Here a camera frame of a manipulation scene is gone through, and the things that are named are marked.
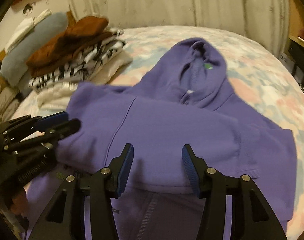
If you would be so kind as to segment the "purple hoodie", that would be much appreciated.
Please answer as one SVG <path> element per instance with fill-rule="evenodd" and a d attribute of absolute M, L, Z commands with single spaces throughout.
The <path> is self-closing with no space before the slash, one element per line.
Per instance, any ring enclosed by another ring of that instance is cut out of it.
<path fill-rule="evenodd" d="M 222 174 L 248 174 L 283 228 L 293 216 L 293 134 L 241 100 L 221 54 L 202 38 L 174 45 L 132 87 L 81 83 L 67 112 L 78 133 L 57 149 L 69 172 L 95 173 L 134 147 L 124 194 L 112 201 L 121 239 L 194 239 L 204 201 L 193 194 L 182 148 Z"/>

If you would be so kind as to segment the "beige pillow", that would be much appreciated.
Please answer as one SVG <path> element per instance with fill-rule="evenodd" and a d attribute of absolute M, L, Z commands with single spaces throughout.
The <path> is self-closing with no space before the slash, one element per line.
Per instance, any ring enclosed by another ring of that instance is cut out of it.
<path fill-rule="evenodd" d="M 0 124 L 11 119 L 20 105 L 19 91 L 12 87 L 0 86 Z"/>

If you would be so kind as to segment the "cream satin folded garment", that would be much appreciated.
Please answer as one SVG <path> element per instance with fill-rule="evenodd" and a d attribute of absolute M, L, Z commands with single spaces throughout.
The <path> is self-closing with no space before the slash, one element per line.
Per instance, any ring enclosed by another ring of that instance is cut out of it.
<path fill-rule="evenodd" d="M 121 51 L 108 63 L 96 70 L 86 81 L 95 85 L 104 85 L 114 77 L 116 72 L 132 62 L 132 57 L 125 51 Z M 79 81 L 63 82 L 42 90 L 36 97 L 40 109 L 64 111 L 72 94 L 77 90 Z"/>

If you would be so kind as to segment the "black white patterned garment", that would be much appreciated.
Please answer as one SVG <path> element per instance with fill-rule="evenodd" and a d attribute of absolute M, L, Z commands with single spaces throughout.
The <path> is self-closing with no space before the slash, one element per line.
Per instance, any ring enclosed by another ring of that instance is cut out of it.
<path fill-rule="evenodd" d="M 123 33 L 122 29 L 113 28 L 111 37 L 81 50 L 75 59 L 56 68 L 53 72 L 30 79 L 29 87 L 39 92 L 58 83 L 78 83 L 90 79 L 122 52 L 126 42 L 119 37 Z"/>

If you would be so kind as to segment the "white folded towel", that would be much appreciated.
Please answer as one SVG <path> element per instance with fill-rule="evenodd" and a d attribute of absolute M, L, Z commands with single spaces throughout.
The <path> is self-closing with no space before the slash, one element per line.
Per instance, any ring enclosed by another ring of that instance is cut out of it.
<path fill-rule="evenodd" d="M 7 44 L 4 46 L 4 52 L 8 54 L 12 51 L 22 39 L 41 21 L 50 16 L 53 12 L 49 9 L 44 10 L 37 17 L 24 19 L 15 29 Z"/>

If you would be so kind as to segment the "brown folded garment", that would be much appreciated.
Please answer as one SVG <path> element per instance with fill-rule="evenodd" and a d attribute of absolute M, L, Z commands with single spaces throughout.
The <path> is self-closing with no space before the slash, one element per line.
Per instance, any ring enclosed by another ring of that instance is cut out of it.
<path fill-rule="evenodd" d="M 108 19 L 87 16 L 53 37 L 26 61 L 32 77 L 55 71 L 75 59 L 79 52 L 112 36 Z"/>

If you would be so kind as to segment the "floral bed cover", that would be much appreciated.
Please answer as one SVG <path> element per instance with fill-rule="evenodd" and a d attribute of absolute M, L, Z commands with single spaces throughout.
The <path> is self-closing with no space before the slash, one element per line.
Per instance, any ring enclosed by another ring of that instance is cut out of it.
<path fill-rule="evenodd" d="M 297 239 L 304 231 L 304 93 L 288 70 L 258 43 L 228 31 L 148 27 L 128 29 L 125 36 L 125 50 L 134 61 L 115 81 L 104 86 L 132 87 L 174 45 L 202 38 L 223 57 L 227 79 L 237 96 L 281 128 L 291 130 L 297 153 L 296 190 L 293 216 L 285 231 L 288 239 Z M 33 180 L 27 192 L 30 205 L 27 217 L 31 226 L 68 173 L 68 167 L 60 165 Z"/>

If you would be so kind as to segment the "wooden desk shelf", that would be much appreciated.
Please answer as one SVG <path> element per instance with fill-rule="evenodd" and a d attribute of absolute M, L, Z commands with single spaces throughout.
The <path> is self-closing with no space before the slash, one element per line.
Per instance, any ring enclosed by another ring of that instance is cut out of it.
<path fill-rule="evenodd" d="M 304 48 L 304 5 L 300 0 L 290 1 L 288 38 Z"/>

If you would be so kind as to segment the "beige patterned curtain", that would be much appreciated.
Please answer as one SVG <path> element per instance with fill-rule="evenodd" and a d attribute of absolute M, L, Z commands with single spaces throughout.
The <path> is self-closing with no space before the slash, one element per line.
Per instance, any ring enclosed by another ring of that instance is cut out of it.
<path fill-rule="evenodd" d="M 68 0 L 76 20 L 102 16 L 118 28 L 185 25 L 231 31 L 279 56 L 286 45 L 289 0 Z"/>

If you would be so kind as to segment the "face wall sticker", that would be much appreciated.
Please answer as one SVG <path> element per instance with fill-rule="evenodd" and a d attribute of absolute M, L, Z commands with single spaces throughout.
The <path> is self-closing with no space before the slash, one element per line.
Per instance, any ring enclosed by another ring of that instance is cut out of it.
<path fill-rule="evenodd" d="M 28 17 L 32 14 L 33 12 L 33 8 L 36 6 L 36 3 L 33 2 L 33 3 L 28 3 L 25 5 L 25 7 L 23 8 L 22 10 L 22 14 L 24 17 Z"/>

